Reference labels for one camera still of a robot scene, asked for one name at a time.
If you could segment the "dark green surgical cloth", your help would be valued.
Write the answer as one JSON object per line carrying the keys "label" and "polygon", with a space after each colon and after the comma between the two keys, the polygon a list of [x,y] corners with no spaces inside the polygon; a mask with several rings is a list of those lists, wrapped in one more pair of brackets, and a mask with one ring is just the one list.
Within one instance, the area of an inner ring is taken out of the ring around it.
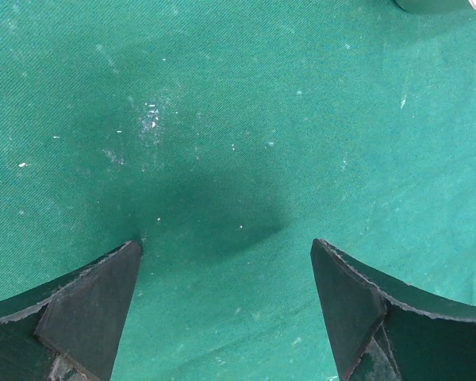
{"label": "dark green surgical cloth", "polygon": [[476,305],[476,12],[0,1],[0,301],[126,241],[115,380],[334,380],[310,249]]}

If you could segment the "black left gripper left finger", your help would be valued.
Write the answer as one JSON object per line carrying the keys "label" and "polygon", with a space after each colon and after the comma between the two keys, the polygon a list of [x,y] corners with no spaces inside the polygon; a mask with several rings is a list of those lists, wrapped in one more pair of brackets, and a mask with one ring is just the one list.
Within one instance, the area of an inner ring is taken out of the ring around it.
{"label": "black left gripper left finger", "polygon": [[0,380],[108,380],[140,269],[128,241],[0,301]]}

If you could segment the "stainless steel instrument tray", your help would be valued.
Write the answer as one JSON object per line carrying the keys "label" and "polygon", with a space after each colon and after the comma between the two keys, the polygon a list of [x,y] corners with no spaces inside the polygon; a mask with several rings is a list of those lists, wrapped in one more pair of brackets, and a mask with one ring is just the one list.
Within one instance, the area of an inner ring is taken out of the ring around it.
{"label": "stainless steel instrument tray", "polygon": [[404,11],[416,14],[442,14],[460,10],[476,13],[476,0],[395,0]]}

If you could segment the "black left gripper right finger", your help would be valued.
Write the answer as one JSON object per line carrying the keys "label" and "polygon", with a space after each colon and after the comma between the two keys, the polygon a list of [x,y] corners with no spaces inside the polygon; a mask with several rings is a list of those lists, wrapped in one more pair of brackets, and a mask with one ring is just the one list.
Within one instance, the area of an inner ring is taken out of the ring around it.
{"label": "black left gripper right finger", "polygon": [[367,266],[316,239],[311,260],[341,380],[476,380],[476,306]]}

